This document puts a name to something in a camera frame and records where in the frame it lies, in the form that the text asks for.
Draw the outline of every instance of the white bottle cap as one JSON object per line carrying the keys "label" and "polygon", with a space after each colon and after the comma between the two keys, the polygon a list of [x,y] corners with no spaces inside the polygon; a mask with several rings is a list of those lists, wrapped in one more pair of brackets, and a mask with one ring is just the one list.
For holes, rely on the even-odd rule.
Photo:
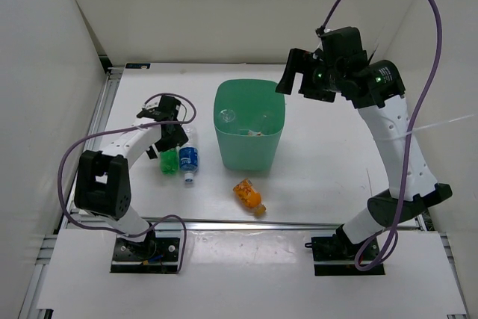
{"label": "white bottle cap", "polygon": [[185,174],[184,174],[184,180],[185,180],[187,183],[194,182],[194,173],[191,173],[191,172],[185,173]]}

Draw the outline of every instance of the white table surface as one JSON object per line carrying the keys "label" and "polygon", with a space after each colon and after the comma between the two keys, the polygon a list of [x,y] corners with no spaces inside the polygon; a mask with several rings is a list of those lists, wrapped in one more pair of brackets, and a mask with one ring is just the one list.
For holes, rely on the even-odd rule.
{"label": "white table surface", "polygon": [[52,319],[446,319],[465,308],[440,236],[402,231],[384,276],[317,277],[309,232],[188,232],[179,275],[109,273],[115,236],[63,229],[39,309]]}
{"label": "white table surface", "polygon": [[[125,70],[107,129],[131,125],[140,106],[155,93],[179,93],[198,111],[193,124],[199,135],[200,168],[194,186],[187,188],[181,174],[163,175],[158,160],[143,155],[130,171],[131,203],[140,215],[257,220],[232,192],[248,177],[267,207],[260,220],[336,224],[355,216],[371,194],[388,187],[372,135],[352,104],[341,96],[334,103],[304,99],[297,93],[297,80],[293,95],[286,96],[285,127],[270,172],[238,173],[223,166],[213,124],[217,87],[232,78],[278,82],[283,69],[283,65],[152,64],[150,69]],[[102,145],[111,140],[105,137]]]}

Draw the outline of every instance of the blue bottle label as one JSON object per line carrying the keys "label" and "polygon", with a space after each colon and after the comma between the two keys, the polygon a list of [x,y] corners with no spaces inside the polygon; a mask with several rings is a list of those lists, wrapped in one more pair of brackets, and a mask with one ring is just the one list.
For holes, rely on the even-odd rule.
{"label": "blue bottle label", "polygon": [[197,149],[185,147],[179,150],[179,166],[183,171],[194,172],[197,170]]}

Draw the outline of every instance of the water bottle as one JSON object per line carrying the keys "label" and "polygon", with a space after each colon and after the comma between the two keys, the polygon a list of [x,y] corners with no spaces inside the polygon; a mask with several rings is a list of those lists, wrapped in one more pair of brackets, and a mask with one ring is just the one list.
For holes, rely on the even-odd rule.
{"label": "water bottle", "polygon": [[179,169],[184,173],[187,183],[194,181],[194,173],[197,171],[199,156],[197,154],[197,133],[192,126],[184,127],[187,142],[179,149]]}

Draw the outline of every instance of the green waste bin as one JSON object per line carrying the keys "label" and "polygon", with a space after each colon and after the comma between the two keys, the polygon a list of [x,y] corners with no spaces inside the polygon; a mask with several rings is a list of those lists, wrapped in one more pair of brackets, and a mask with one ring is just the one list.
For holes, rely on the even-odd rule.
{"label": "green waste bin", "polygon": [[214,100],[214,127],[224,166],[265,171],[272,166],[285,121],[277,83],[238,79],[223,82]]}

